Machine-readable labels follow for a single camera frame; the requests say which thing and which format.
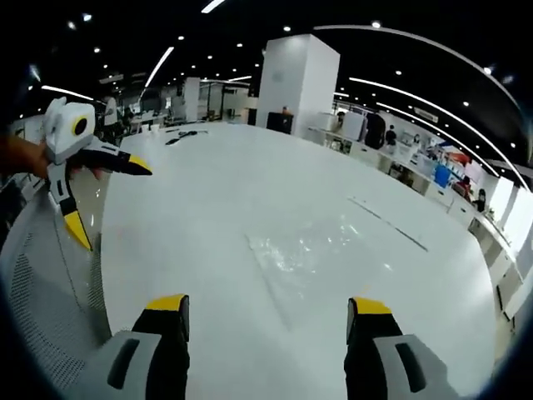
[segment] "black ceiling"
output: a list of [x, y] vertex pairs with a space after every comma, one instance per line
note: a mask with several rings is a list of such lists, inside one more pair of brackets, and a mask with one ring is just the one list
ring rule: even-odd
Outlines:
[[[37, 65], [41, 84], [48, 84], [102, 98], [112, 85], [99, 79], [110, 73], [123, 73], [119, 86], [124, 93], [143, 87], [147, 75], [169, 46], [173, 54], [163, 64], [152, 85], [166, 85], [181, 73], [214, 78], [252, 75], [258, 86], [262, 49], [268, 40], [292, 34], [313, 33], [341, 54], [338, 89], [344, 87], [354, 98], [377, 94], [377, 100], [408, 111], [408, 97], [349, 82], [363, 78], [400, 88], [439, 104], [465, 119], [489, 137], [512, 161], [525, 164], [528, 142], [523, 115], [509, 98], [487, 77], [465, 62], [427, 44], [395, 37], [384, 32], [313, 31], [315, 26], [333, 24], [369, 25], [381, 21], [383, 27], [414, 33], [439, 42], [465, 55], [482, 67], [494, 65], [493, 76], [502, 80], [512, 75], [506, 86], [527, 114], [533, 106], [529, 48], [531, 34], [526, 5], [515, 0], [498, 4], [456, 0], [427, 2], [411, 0], [348, 1], [328, 0], [226, 0], [210, 14], [201, 10], [210, 0], [187, 2], [92, 2], [14, 4], [11, 15], [4, 13], [2, 33], [9, 38], [4, 53], [12, 68], [31, 62]], [[90, 22], [82, 13], [92, 14]], [[72, 21], [76, 30], [69, 29]], [[291, 32], [283, 31], [283, 26]], [[178, 41], [179, 36], [185, 40]], [[96, 54], [93, 49], [101, 48]], [[402, 75], [395, 75], [401, 70]], [[144, 77], [132, 77], [134, 73]], [[34, 113], [46, 107], [52, 97], [28, 75], [4, 76], [11, 85], [23, 81], [11, 103], [11, 116]], [[482, 157], [498, 158], [479, 138], [458, 122], [427, 105], [421, 108], [450, 124], [449, 132], [475, 148]]]

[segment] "black object on desk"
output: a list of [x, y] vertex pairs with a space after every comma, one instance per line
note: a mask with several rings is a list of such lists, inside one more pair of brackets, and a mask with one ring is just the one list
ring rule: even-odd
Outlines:
[[290, 135], [292, 129], [292, 115], [283, 114], [281, 112], [269, 112], [268, 119], [266, 120], [266, 129]]

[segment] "white pillar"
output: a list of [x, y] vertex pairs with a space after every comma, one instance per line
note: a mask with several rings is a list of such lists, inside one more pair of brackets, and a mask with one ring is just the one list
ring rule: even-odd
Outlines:
[[200, 97], [200, 78], [188, 77], [183, 85], [183, 100], [185, 101], [185, 115], [188, 122], [198, 119], [198, 99]]
[[292, 134], [313, 140], [307, 129], [318, 113], [330, 113], [341, 56], [312, 35], [271, 40], [266, 45], [257, 126], [268, 113], [287, 107], [294, 115]]

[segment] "curved ceiling light strip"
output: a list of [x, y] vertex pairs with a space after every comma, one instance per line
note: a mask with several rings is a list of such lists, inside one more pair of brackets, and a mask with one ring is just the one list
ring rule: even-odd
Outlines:
[[165, 60], [168, 58], [168, 56], [170, 56], [170, 53], [172, 53], [173, 51], [174, 51], [174, 47], [169, 47], [165, 51], [165, 53], [162, 55], [162, 57], [159, 59], [159, 62], [157, 63], [156, 67], [153, 68], [153, 71], [150, 74], [150, 77], [148, 78], [146, 84], [144, 85], [145, 89], [148, 87], [148, 85], [150, 85], [150, 83], [153, 80], [153, 77], [156, 76], [156, 73], [157, 73], [157, 71], [159, 71], [159, 68], [161, 67], [161, 65], [165, 62]]
[[384, 108], [387, 108], [389, 110], [392, 110], [392, 111], [396, 111], [397, 113], [401, 113], [401, 114], [404, 114], [406, 115], [407, 117], [409, 118], [412, 118], [412, 119], [415, 119], [417, 121], [420, 121], [421, 123], [424, 123], [425, 125], [427, 125], [428, 127], [430, 128], [433, 128], [435, 129], [437, 132], [440, 132], [442, 133], [444, 136], [446, 136], [447, 138], [453, 140], [455, 143], [459, 144], [460, 146], [464, 147], [466, 150], [468, 150], [475, 158], [477, 158], [477, 160], [482, 163], [483, 165], [485, 165], [487, 167], [487, 169], [489, 169], [489, 171], [491, 171], [492, 173], [494, 173], [497, 177], [500, 176], [500, 174], [498, 174], [498, 172], [496, 172], [496, 170], [487, 162], [485, 161], [483, 158], [481, 158], [478, 154], [476, 154], [476, 152], [474, 152], [471, 148], [469, 148], [468, 146], [466, 146], [463, 142], [457, 140], [456, 138], [452, 137], [449, 133], [447, 132], [444, 132], [442, 129], [440, 129], [439, 127], [436, 127], [435, 125], [431, 125], [430, 123], [424, 121], [423, 119], [421, 118], [418, 118], [414, 115], [411, 115], [409, 114], [408, 112], [405, 112], [405, 111], [402, 111], [402, 110], [399, 110], [397, 108], [394, 108], [394, 107], [391, 107], [387, 104], [384, 104], [382, 102], [377, 102], [376, 103], [378, 106], [382, 106]]
[[384, 89], [388, 89], [388, 90], [392, 90], [393, 92], [397, 92], [397, 93], [400, 93], [400, 94], [405, 94], [406, 96], [409, 96], [410, 98], [414, 98], [415, 100], [418, 100], [419, 102], [422, 102], [422, 103], [425, 103], [425, 104], [428, 104], [430, 106], [432, 106], [433, 108], [436, 108], [437, 110], [439, 110], [440, 112], [446, 114], [447, 116], [449, 117], [452, 117], [454, 118], [457, 122], [459, 123], [462, 123], [464, 126], [466, 126], [467, 128], [469, 128], [473, 133], [475, 133], [477, 136], [479, 136], [481, 139], [483, 139], [483, 141], [485, 143], [487, 143], [495, 152], [498, 153], [498, 155], [503, 159], [503, 161], [505, 161], [507, 163], [507, 165], [510, 167], [510, 169], [515, 173], [515, 175], [518, 177], [518, 179], [520, 179], [520, 182], [522, 183], [522, 185], [524, 186], [524, 188], [526, 188], [526, 190], [528, 192], [531, 192], [529, 187], [527, 186], [527, 183], [526, 181], [524, 180], [524, 178], [520, 175], [520, 173], [518, 172], [518, 170], [516, 169], [516, 167], [513, 165], [513, 163], [511, 162], [511, 160], [509, 158], [506, 157], [506, 155], [500, 151], [500, 149], [498, 147], [496, 147], [489, 139], [487, 139], [485, 136], [483, 136], [483, 134], [478, 131], [477, 129], [475, 129], [474, 127], [472, 127], [468, 122], [466, 121], [463, 121], [462, 119], [460, 119], [459, 117], [457, 117], [455, 114], [452, 114], [451, 112], [449, 112], [448, 110], [445, 110], [444, 108], [440, 107], [440, 106], [437, 106], [436, 104], [434, 104], [433, 102], [430, 102], [429, 100], [425, 100], [424, 98], [422, 97], [418, 97], [412, 93], [409, 93], [409, 92], [405, 92], [403, 90], [400, 90], [400, 89], [396, 89], [395, 87], [393, 88], [392, 86], [387, 86], [387, 85], [383, 85], [381, 83], [377, 83], [377, 82], [372, 82], [372, 81], [366, 81], [365, 79], [359, 79], [357, 77], [350, 77], [349, 78], [351, 81], [353, 82], [359, 82], [359, 83], [366, 83], [366, 84], [369, 84], [369, 85], [373, 85], [373, 86], [378, 86], [379, 88], [384, 88]]
[[449, 54], [451, 54], [453, 56], [456, 56], [457, 58], [461, 59], [465, 63], [470, 64], [472, 67], [477, 69], [480, 73], [482, 73], [485, 77], [490, 79], [503, 93], [506, 94], [506, 96], [509, 98], [509, 100], [511, 100], [515, 104], [516, 108], [518, 108], [518, 112], [520, 113], [520, 115], [522, 117], [522, 111], [521, 111], [520, 107], [518, 106], [518, 102], [516, 102], [515, 98], [512, 97], [512, 95], [509, 93], [509, 91], [507, 89], [505, 89], [504, 86], [501, 83], [499, 83], [498, 80], [495, 77], [485, 73], [485, 70], [482, 67], [477, 65], [475, 62], [473, 62], [469, 58], [466, 58], [462, 54], [460, 54], [460, 53], [456, 52], [455, 50], [452, 50], [451, 48], [446, 47], [446, 46], [444, 46], [444, 45], [442, 45], [442, 44], [440, 44], [438, 42], [433, 42], [430, 39], [426, 39], [423, 36], [415, 35], [414, 33], [398, 31], [396, 29], [390, 29], [388, 27], [375, 28], [375, 27], [372, 27], [372, 26], [369, 26], [369, 25], [326, 25], [326, 26], [323, 26], [323, 27], [314, 27], [313, 28], [313, 30], [315, 30], [315, 31], [328, 30], [328, 29], [359, 29], [359, 30], [362, 30], [362, 31], [375, 31], [375, 32], [392, 33], [394, 35], [403, 36], [405, 38], [415, 39], [415, 40], [418, 40], [420, 42], [424, 42], [424, 43], [427, 43], [427, 44], [429, 44], [431, 46], [439, 48], [440, 50], [444, 50], [445, 52], [447, 52], [447, 53], [449, 53]]

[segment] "white table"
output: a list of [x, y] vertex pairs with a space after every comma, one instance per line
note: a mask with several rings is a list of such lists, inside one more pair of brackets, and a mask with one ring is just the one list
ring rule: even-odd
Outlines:
[[[167, 147], [177, 132], [122, 142], [154, 174], [113, 174], [107, 192], [102, 280], [113, 333], [153, 298], [188, 293], [187, 398], [346, 398], [346, 304], [366, 296], [446, 363], [460, 394], [481, 388], [496, 314], [466, 230], [401, 183], [311, 142], [216, 122], [183, 129], [195, 127], [209, 133]], [[249, 240], [296, 252], [298, 238], [321, 235], [331, 246], [310, 245], [302, 264], [318, 261], [315, 272], [291, 282], [300, 297], [280, 301]]]

